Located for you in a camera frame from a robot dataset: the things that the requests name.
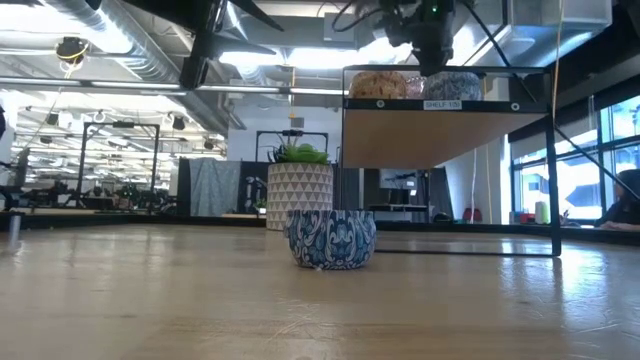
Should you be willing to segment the wooden shelf with black frame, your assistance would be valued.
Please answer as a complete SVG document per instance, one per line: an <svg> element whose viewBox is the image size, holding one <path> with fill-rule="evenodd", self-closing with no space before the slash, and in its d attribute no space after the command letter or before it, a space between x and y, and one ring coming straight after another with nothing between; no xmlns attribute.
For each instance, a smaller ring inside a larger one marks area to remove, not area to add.
<svg viewBox="0 0 640 360"><path fill-rule="evenodd" d="M519 100L354 99L342 89L339 168L429 170L500 135L544 123L549 175L551 257L562 252L553 71L543 67L456 66L454 72L509 77L538 74L540 98Z"/></svg>

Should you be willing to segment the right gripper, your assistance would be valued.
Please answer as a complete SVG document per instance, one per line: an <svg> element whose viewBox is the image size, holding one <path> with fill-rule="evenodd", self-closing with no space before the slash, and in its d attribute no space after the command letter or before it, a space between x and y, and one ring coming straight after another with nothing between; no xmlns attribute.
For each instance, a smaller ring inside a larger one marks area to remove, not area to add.
<svg viewBox="0 0 640 360"><path fill-rule="evenodd" d="M453 57L453 35L450 24L419 24L412 35L412 54L419 63L422 76L431 76L440 72Z"/></svg>

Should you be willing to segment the white tealight candle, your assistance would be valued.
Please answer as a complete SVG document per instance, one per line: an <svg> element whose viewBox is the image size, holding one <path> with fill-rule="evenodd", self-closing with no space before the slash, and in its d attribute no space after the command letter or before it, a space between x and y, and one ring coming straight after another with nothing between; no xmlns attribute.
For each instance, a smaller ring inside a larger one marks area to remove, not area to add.
<svg viewBox="0 0 640 360"><path fill-rule="evenodd" d="M370 261L376 231L371 211L291 210L283 234L299 267L350 270Z"/></svg>
<svg viewBox="0 0 640 360"><path fill-rule="evenodd" d="M440 72L424 80L423 98L479 101L483 99L483 91L480 78L474 73Z"/></svg>

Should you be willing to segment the long ceiling light bar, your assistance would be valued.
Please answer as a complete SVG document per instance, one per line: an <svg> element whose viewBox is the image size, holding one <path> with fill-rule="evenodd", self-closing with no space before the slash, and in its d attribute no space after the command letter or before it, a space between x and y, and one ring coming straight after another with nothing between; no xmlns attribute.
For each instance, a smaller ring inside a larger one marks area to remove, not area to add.
<svg viewBox="0 0 640 360"><path fill-rule="evenodd" d="M155 92L160 94L185 95L188 90L179 84L152 83L152 82L124 82L101 81L87 79L54 79L0 76L0 85L7 88L14 87L38 87L38 88L86 88L95 89L99 93L113 91L138 91ZM274 87L274 86L245 86L245 85L220 85L205 84L197 88L201 92L224 92L239 94L282 94L282 95L321 95L321 96L346 96L344 89L322 89L303 87Z"/></svg>

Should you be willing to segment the silver ventilation duct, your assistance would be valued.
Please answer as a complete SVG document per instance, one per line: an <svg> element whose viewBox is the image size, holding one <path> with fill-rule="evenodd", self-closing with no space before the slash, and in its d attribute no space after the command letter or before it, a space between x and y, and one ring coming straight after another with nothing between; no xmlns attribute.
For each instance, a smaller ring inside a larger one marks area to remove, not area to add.
<svg viewBox="0 0 640 360"><path fill-rule="evenodd" d="M102 0L94 10L86 0L38 0L43 6L84 26L88 40L100 50L114 53L116 61L144 82L178 82L178 67L161 50L118 0ZM189 92L172 98L207 130L225 135L244 123L222 106L219 95Z"/></svg>

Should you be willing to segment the tan patterned candle tin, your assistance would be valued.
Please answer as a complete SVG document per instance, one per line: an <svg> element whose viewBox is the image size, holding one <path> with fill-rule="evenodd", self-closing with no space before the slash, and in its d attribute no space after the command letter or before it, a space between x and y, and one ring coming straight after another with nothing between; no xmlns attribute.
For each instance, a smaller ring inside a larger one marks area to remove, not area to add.
<svg viewBox="0 0 640 360"><path fill-rule="evenodd" d="M396 71L364 71L356 74L349 88L354 99L404 99L406 78Z"/></svg>

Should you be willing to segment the succulent in white patterned pot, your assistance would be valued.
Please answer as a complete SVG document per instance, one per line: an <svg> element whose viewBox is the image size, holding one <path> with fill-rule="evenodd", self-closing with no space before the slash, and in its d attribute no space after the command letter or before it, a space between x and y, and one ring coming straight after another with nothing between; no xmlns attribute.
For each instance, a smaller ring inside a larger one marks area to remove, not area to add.
<svg viewBox="0 0 640 360"><path fill-rule="evenodd" d="M282 231L293 210L331 210L334 171L329 154L310 144L284 142L270 153L266 227Z"/></svg>

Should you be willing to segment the person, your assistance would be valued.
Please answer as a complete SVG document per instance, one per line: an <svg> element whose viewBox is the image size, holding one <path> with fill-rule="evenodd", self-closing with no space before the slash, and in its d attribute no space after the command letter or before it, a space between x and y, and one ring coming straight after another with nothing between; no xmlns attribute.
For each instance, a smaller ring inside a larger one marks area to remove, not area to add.
<svg viewBox="0 0 640 360"><path fill-rule="evenodd" d="M622 231L640 231L640 169L621 171L617 179L632 192L619 183L614 185L616 201L606 213L595 222L596 228Z"/></svg>

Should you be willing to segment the grey curtain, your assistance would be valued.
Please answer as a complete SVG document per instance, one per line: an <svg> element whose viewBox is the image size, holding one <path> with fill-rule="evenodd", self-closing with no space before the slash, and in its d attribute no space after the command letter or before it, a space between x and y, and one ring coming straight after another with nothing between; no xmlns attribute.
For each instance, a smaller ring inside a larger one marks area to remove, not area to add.
<svg viewBox="0 0 640 360"><path fill-rule="evenodd" d="M240 162L191 159L189 169L191 216L221 217L237 210Z"/></svg>

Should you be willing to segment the tall black rack frame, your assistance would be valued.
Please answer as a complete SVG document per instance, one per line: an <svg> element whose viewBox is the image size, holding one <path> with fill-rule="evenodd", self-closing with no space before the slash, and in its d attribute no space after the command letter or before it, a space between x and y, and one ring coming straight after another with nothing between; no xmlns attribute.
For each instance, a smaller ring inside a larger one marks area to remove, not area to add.
<svg viewBox="0 0 640 360"><path fill-rule="evenodd" d="M79 169L78 169L78 177L75 195L72 199L75 201L75 208L80 209L84 208L85 205L82 202L81 194L82 194L82 185L84 180L84 167L85 167L85 158L87 151L87 142L89 140L89 128L91 126L97 126L99 130L102 130L105 126L111 126L113 128L121 128L121 129L132 129L135 127L142 128L153 128L155 130L155 135L152 137L154 140L154 151L153 151L153 163L152 163L152 172L151 172L151 181L150 181L150 192L155 192L156 185L156 174L157 174L157 166L158 166L158 153L159 153L159 145L160 145L160 126L158 124L140 124L135 122L127 122L127 121L112 121L112 122L103 122L98 123L95 121L92 122L84 122L83 123L83 133L82 133L82 142L81 149L79 155Z"/></svg>

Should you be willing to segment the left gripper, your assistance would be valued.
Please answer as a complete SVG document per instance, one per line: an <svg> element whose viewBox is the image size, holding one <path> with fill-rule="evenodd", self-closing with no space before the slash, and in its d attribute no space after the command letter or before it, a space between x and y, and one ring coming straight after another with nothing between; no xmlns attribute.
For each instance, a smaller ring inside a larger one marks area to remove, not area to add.
<svg viewBox="0 0 640 360"><path fill-rule="evenodd" d="M236 7L275 30L282 27L266 14L253 0L228 0ZM208 60L219 53L243 52L275 55L276 52L254 44L222 45L219 31L226 14L227 0L192 0L189 23L184 26L194 34L194 42L188 58L183 62L180 84L185 89L197 89L206 78Z"/></svg>

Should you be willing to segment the silver metal post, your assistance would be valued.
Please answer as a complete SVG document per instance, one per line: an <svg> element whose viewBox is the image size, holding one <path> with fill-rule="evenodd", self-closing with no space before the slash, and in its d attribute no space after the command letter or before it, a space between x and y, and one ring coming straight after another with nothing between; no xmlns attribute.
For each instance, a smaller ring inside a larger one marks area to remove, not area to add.
<svg viewBox="0 0 640 360"><path fill-rule="evenodd" d="M11 251L16 250L19 246L21 220L22 215L18 213L12 213L9 217L8 244Z"/></svg>

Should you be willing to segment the black ceiling device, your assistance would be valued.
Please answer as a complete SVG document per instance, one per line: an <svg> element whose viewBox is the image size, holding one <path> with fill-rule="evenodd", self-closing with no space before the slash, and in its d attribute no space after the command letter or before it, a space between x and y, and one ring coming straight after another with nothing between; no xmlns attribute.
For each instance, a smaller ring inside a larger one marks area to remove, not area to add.
<svg viewBox="0 0 640 360"><path fill-rule="evenodd" d="M89 43L78 37L64 37L55 47L57 58L70 65L79 65L89 50Z"/></svg>

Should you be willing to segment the black aluminium table frame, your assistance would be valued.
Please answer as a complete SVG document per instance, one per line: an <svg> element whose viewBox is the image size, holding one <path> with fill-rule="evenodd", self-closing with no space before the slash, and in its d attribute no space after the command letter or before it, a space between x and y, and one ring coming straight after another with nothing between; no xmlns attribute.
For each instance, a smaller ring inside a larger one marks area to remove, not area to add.
<svg viewBox="0 0 640 360"><path fill-rule="evenodd" d="M197 225L197 226L233 226L265 228L266 221L256 218L223 218L223 217L179 217L150 216L131 214L98 214L98 215L21 215L21 229L75 228L87 226L161 224L161 225ZM392 232L451 232L477 234L509 234L531 235L547 238L550 227L542 225L471 225L471 224L423 224L377 221L380 231ZM606 243L640 248L640 232L614 231L600 229L583 229L563 227L560 229L561 240Z"/></svg>

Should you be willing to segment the computer monitor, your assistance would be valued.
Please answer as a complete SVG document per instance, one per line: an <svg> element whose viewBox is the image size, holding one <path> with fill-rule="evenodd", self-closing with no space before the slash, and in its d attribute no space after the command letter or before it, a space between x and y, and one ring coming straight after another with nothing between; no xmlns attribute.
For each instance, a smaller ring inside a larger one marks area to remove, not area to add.
<svg viewBox="0 0 640 360"><path fill-rule="evenodd" d="M416 171L380 169L380 187L383 189L416 190Z"/></svg>

